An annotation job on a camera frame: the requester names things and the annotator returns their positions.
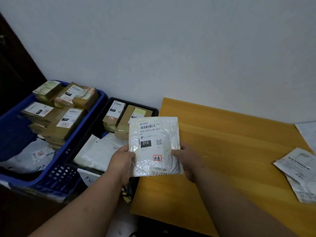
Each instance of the blue plastic crate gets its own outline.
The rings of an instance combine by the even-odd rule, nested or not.
[[[69,83],[59,81],[64,86]],[[93,123],[98,113],[106,104],[108,97],[97,90],[100,98],[83,118],[65,145],[56,151],[50,164],[33,180],[30,174],[15,174],[9,171],[0,172],[0,180],[6,181],[10,186],[17,188],[33,188],[42,193],[49,193],[61,197],[70,195],[80,181],[77,170],[63,166],[69,152],[77,145],[78,141]],[[30,142],[36,140],[37,135],[28,127],[30,121],[20,112],[36,101],[34,94],[29,95],[18,105],[0,117],[0,161],[5,161],[20,153]]]

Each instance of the person's right hand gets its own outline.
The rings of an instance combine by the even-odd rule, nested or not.
[[[204,163],[202,157],[193,150],[187,143],[180,143],[181,150],[171,150],[171,154],[179,158],[180,163],[183,165],[183,169],[186,177],[189,181],[194,182],[194,175],[199,168],[203,168]]]

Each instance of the wooden table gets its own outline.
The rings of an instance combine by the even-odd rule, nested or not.
[[[298,202],[272,163],[296,147],[294,125],[164,98],[160,116],[178,116],[180,140],[208,167],[299,236],[316,236],[316,205]],[[141,177],[131,213],[218,236],[195,184],[184,175]]]

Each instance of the plastic bag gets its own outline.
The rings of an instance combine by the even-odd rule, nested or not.
[[[91,135],[74,158],[74,162],[82,167],[106,171],[112,155],[127,144],[127,141],[118,139],[113,133],[107,134],[102,139]]]
[[[130,122],[129,151],[133,176],[181,174],[179,159],[170,154],[180,149],[177,117],[143,117]]]
[[[0,162],[0,166],[20,174],[33,173],[44,170],[53,159],[54,154],[54,149],[49,148],[47,142],[37,138],[18,155]]]

